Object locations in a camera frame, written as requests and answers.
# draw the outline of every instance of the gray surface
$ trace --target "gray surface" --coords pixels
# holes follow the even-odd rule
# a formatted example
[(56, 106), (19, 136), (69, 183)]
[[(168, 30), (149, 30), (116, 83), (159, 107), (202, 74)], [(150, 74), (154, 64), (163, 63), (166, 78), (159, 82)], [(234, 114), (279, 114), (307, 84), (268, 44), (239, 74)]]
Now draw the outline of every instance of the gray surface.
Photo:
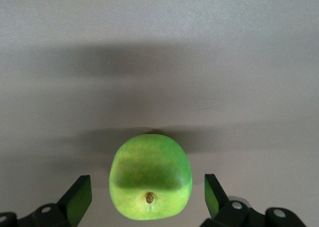
[[(260, 212), (319, 216), (319, 0), (0, 0), (0, 212), (20, 217), (90, 174), (80, 226), (190, 226), (203, 175)], [(127, 138), (168, 134), (194, 188), (133, 222), (108, 192)]]

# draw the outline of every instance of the green apple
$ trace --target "green apple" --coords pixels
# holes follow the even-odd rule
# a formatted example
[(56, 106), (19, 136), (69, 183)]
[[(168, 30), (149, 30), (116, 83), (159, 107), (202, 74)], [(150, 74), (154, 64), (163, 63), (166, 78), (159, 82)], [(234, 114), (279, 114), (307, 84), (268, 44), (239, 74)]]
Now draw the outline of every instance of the green apple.
[(170, 137), (144, 134), (117, 151), (110, 172), (116, 209), (133, 220), (155, 220), (180, 213), (192, 189), (186, 153)]

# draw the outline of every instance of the brown apple stem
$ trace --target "brown apple stem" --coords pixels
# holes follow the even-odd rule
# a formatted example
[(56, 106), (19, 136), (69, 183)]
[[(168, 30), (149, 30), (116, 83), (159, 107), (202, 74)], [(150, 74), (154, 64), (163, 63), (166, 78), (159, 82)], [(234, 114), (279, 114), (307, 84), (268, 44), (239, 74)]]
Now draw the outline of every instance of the brown apple stem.
[(152, 203), (154, 200), (154, 197), (153, 197), (153, 192), (148, 192), (148, 195), (146, 196), (146, 202), (147, 203)]

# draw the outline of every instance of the black bracket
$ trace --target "black bracket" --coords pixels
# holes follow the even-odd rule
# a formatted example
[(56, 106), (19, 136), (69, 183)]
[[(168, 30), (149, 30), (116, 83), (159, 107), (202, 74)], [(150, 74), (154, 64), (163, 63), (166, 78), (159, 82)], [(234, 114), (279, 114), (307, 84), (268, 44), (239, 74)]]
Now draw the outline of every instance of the black bracket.
[(306, 227), (284, 208), (269, 208), (265, 215), (240, 201), (230, 201), (214, 174), (205, 175), (205, 201), (211, 219), (201, 227)]
[(77, 227), (92, 201), (90, 176), (80, 176), (56, 204), (46, 204), (26, 217), (0, 213), (0, 227)]

